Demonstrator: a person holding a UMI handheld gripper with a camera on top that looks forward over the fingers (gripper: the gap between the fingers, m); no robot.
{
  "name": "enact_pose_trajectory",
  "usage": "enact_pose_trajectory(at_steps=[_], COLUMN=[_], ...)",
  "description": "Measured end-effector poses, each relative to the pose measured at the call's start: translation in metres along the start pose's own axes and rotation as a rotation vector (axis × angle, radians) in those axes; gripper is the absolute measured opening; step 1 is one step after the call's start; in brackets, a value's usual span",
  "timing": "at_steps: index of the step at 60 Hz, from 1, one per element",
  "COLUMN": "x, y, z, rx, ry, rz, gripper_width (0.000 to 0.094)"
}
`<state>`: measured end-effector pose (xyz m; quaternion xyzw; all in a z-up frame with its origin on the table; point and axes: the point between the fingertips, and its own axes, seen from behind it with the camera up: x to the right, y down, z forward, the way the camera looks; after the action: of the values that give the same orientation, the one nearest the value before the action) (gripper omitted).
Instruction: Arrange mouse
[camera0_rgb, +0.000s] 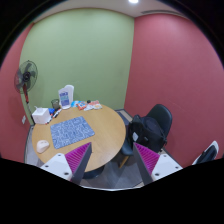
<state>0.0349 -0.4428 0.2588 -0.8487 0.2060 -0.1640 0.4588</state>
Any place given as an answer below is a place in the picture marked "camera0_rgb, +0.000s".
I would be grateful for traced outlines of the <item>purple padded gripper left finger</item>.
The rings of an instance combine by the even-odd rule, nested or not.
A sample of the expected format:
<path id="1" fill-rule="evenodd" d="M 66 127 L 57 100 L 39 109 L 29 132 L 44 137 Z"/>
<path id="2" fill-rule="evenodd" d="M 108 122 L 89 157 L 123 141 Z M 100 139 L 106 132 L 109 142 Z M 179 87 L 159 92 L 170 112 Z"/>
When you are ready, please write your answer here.
<path id="1" fill-rule="evenodd" d="M 92 153 L 92 144 L 86 143 L 67 154 L 57 153 L 41 168 L 77 185 L 80 184 Z"/>

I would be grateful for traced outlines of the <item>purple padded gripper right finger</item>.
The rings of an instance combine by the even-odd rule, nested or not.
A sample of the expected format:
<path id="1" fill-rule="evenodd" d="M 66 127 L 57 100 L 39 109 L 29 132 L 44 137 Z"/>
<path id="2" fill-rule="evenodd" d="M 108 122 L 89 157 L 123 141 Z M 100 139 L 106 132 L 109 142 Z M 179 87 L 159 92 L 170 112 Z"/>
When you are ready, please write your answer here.
<path id="1" fill-rule="evenodd" d="M 138 143 L 133 144 L 133 154 L 145 185 L 182 169 L 168 154 L 158 154 Z"/>

